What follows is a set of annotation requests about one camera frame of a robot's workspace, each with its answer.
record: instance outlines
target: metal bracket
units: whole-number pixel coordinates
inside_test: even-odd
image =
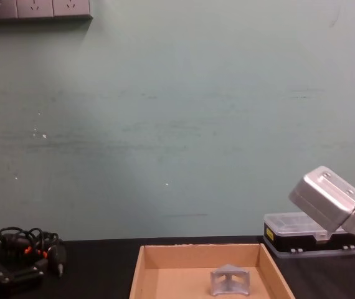
[[[211,295],[250,295],[250,272],[233,265],[224,265],[211,272]]]

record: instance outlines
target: yellow label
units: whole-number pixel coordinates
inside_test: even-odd
[[[266,234],[268,235],[270,240],[272,240],[272,241],[275,240],[275,236],[273,235],[273,232],[270,229],[266,228]]]

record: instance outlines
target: black device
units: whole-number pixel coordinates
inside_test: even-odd
[[[1,298],[40,285],[48,269],[61,277],[67,263],[65,246],[58,234],[39,228],[1,229],[0,251],[4,263],[22,265],[18,270],[10,270],[0,262]]]

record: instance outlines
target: black table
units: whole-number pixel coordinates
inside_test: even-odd
[[[141,245],[259,243],[261,237],[196,237],[67,242],[69,264],[58,279],[13,298],[128,299]],[[275,259],[297,299],[355,299],[355,256]]]

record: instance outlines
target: black cable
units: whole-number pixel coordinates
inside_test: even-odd
[[[38,227],[35,227],[30,230],[24,230],[19,227],[10,226],[0,230],[0,241],[4,248],[12,248],[12,246],[8,244],[8,242],[10,242],[11,240],[5,238],[5,236],[3,235],[4,232],[7,232],[9,230],[16,231],[16,233],[14,234],[15,237],[12,238],[13,242],[17,242],[16,240],[18,239],[28,240],[31,246],[31,252],[34,253],[40,252],[40,254],[43,254],[51,246],[59,244],[59,235],[56,233],[44,232]]]

